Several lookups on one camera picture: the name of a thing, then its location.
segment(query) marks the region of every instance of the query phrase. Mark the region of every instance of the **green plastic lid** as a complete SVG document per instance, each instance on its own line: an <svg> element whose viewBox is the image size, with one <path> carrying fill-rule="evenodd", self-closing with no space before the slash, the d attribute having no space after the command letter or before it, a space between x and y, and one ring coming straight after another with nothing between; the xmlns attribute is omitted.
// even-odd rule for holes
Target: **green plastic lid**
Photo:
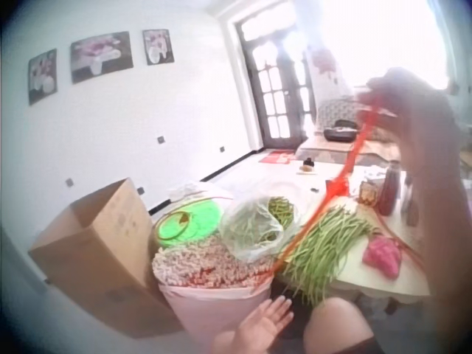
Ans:
<svg viewBox="0 0 472 354"><path fill-rule="evenodd" d="M174 246L204 239L217 229L221 214L212 200L191 201L157 222L156 241L160 246Z"/></svg>

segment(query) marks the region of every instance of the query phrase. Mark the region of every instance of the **red mat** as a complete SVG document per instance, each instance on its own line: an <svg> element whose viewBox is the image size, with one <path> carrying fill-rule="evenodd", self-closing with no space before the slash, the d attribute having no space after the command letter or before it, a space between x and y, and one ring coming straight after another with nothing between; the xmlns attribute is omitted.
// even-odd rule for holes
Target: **red mat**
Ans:
<svg viewBox="0 0 472 354"><path fill-rule="evenodd" d="M294 159L295 155L292 150L276 150L272 151L259 162L263 164L290 164L290 161Z"/></svg>

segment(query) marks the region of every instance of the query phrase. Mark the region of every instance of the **glass door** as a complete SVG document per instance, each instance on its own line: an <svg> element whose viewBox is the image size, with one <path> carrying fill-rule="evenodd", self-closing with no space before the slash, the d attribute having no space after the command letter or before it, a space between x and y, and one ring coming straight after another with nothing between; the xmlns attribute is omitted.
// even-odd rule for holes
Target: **glass door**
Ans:
<svg viewBox="0 0 472 354"><path fill-rule="evenodd" d="M313 133L306 44L291 6L278 4L238 26L265 148L294 149Z"/></svg>

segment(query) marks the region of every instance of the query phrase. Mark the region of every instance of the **hand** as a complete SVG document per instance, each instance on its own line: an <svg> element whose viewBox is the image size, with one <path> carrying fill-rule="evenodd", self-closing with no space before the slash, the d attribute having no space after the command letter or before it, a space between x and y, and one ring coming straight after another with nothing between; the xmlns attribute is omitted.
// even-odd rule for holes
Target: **hand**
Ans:
<svg viewBox="0 0 472 354"><path fill-rule="evenodd" d="M447 97L404 69L390 69L359 94L366 105L378 105L397 117L380 115L376 125L398 139L401 163L414 177L437 171L459 172L459 129ZM359 114L365 120L367 113Z"/></svg>
<svg viewBox="0 0 472 354"><path fill-rule="evenodd" d="M294 318L289 312L291 300L284 296L275 301L267 299L249 314L236 329L232 342L234 354L262 354L274 343L279 334Z"/></svg>

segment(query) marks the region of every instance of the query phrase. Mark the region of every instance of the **framed picture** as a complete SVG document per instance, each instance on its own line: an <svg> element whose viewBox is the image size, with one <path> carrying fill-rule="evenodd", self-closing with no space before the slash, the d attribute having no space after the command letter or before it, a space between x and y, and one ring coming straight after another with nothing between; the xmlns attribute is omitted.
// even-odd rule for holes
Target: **framed picture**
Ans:
<svg viewBox="0 0 472 354"><path fill-rule="evenodd" d="M58 91L56 58L58 51L49 50L34 57L28 64L29 105L48 97Z"/></svg>
<svg viewBox="0 0 472 354"><path fill-rule="evenodd" d="M170 44L168 29L147 29L142 31L148 65L173 63L174 53Z"/></svg>
<svg viewBox="0 0 472 354"><path fill-rule="evenodd" d="M72 82L133 67L129 32L98 35L72 43Z"/></svg>

